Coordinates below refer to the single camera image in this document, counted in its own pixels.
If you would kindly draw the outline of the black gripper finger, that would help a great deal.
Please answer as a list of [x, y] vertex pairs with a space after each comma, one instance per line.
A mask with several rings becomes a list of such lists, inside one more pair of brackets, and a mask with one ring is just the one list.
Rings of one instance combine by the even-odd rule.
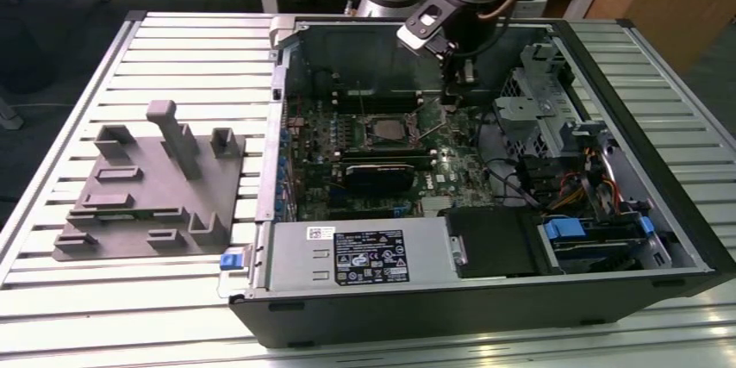
[[479, 82], [475, 59], [450, 59], [442, 69], [442, 82], [442, 104], [458, 105]]

